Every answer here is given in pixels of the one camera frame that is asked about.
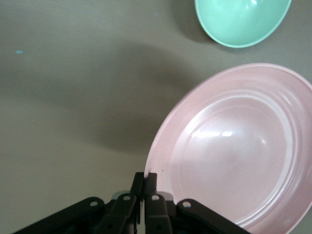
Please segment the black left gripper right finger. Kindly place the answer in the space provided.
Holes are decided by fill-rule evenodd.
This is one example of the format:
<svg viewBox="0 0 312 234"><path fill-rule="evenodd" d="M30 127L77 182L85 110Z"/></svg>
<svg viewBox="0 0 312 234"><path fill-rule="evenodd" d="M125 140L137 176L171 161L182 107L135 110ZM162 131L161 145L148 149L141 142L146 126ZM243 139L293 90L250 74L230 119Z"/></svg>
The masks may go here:
<svg viewBox="0 0 312 234"><path fill-rule="evenodd" d="M172 227L165 198L156 190L157 174L145 179L144 218L146 234L171 234Z"/></svg>

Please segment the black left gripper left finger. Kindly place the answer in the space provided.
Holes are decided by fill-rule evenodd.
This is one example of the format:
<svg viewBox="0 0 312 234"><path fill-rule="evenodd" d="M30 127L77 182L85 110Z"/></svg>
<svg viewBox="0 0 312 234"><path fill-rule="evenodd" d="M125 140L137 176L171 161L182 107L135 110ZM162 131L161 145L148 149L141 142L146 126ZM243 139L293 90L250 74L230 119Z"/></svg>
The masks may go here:
<svg viewBox="0 0 312 234"><path fill-rule="evenodd" d="M144 185L144 173L137 172L131 189L112 200L111 210L100 222L98 234L136 234L140 222L140 204Z"/></svg>

